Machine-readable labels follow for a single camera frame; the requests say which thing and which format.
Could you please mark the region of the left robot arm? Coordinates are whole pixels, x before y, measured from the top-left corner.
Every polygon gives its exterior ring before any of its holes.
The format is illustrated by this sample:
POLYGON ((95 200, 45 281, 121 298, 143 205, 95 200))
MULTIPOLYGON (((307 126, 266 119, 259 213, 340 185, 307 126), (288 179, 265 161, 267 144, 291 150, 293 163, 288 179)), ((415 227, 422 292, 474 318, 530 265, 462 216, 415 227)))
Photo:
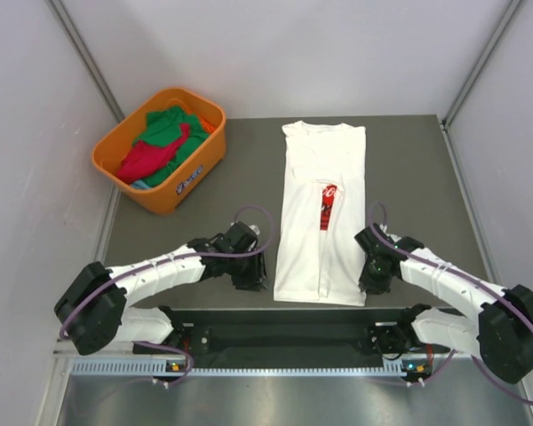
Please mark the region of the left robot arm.
POLYGON ((136 264, 106 267, 90 263, 55 304, 60 336, 82 356, 111 343, 133 343, 137 353, 176 351, 187 333, 172 308, 139 308, 137 304, 164 291, 223 275, 237 289, 261 289, 267 276, 258 242, 257 226, 234 222, 225 233, 193 239, 136 264))

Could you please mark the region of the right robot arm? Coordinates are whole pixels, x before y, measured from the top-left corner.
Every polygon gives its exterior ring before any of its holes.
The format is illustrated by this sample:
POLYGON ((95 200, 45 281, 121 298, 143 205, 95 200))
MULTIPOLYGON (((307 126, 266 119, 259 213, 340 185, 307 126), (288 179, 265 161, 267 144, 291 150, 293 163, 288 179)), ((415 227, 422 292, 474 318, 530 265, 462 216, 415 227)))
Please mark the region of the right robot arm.
POLYGON ((422 242, 373 224, 354 237, 366 255, 359 286, 376 296, 393 279, 421 288, 455 309, 427 304, 402 311, 392 326, 370 329, 379 350, 417 351, 430 344, 480 359, 498 379, 516 384, 533 370, 533 292, 480 280, 443 261, 422 242))

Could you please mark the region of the white t-shirt red print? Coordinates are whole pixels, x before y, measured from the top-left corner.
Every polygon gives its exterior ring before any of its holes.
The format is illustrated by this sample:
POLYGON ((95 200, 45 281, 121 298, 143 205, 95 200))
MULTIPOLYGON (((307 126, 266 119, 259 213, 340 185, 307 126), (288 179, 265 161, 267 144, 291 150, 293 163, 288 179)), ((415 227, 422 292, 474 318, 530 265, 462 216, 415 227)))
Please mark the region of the white t-shirt red print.
POLYGON ((283 125, 286 157, 277 302, 363 306, 366 130, 362 126, 283 125))

